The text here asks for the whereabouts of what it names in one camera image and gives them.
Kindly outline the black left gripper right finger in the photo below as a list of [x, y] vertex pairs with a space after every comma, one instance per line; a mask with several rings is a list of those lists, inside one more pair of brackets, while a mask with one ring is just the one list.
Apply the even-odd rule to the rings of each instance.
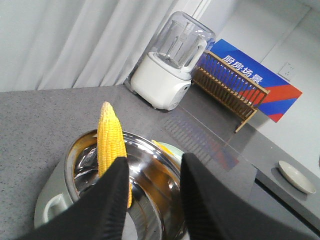
[[180, 195], [192, 240], [312, 240], [232, 192], [197, 158], [181, 158]]

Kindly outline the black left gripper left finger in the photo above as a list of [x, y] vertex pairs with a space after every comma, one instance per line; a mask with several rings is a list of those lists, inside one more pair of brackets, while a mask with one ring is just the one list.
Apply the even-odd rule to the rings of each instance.
[[129, 197], [129, 166], [118, 157], [97, 183], [67, 210], [22, 240], [120, 240]]

